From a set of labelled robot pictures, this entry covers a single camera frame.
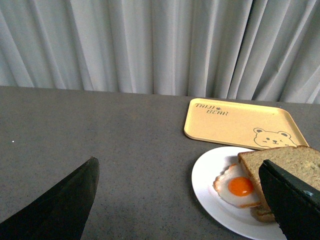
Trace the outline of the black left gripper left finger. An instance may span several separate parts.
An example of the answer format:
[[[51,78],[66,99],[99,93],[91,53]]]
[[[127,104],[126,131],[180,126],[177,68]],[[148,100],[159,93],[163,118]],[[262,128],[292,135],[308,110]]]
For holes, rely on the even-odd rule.
[[[100,176],[91,157],[72,173],[0,224],[2,240],[79,240],[82,237]]]

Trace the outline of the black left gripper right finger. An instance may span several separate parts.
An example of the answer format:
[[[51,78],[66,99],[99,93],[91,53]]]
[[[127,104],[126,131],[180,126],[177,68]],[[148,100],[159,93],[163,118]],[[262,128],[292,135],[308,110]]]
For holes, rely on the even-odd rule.
[[[320,238],[320,191],[269,159],[258,175],[265,200],[288,240]]]

